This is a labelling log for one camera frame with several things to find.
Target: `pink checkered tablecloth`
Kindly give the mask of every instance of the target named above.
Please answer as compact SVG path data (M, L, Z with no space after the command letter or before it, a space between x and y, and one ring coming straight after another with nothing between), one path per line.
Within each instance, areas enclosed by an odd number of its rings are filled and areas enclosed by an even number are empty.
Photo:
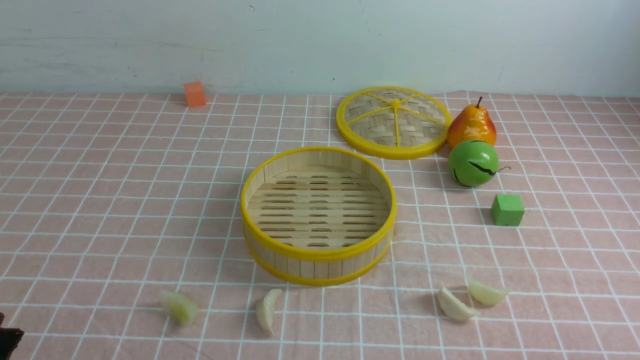
M640 99L478 96L499 131L501 172L473 190L448 149L374 158L398 195L386 258L357 281L283 283L248 255L240 187L302 145L349 148L340 96L0 94L0 312L26 335L16 360L640 359ZM518 193L520 227L492 225ZM441 281L506 286L467 323L437 308ZM253 303L271 288L276 334ZM176 329L161 290L200 305Z

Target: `steamer basket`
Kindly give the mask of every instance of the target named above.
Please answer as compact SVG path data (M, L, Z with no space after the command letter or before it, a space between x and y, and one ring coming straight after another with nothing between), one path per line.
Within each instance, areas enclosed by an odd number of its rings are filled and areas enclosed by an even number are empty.
M256 262L285 281L341 284L387 252L396 219L388 177L361 155L331 147L283 152L249 176L244 238Z
M338 130L354 148L392 160L428 156L444 146L449 110L429 95L396 86L347 96L336 114Z

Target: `green fruit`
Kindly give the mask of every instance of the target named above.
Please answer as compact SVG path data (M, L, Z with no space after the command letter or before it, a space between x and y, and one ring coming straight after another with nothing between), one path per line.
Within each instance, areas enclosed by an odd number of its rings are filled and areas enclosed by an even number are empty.
M449 172L462 185L478 186L493 178L498 162L498 154L489 143L467 140L449 154Z

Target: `pear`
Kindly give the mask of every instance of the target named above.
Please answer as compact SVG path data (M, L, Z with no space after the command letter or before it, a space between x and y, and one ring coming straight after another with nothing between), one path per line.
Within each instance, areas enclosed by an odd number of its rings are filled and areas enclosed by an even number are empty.
M495 145L497 133L495 125L489 116L489 111L480 105L482 97L477 104L467 105L462 112L451 122L447 130L447 143L453 149L465 140L482 140Z

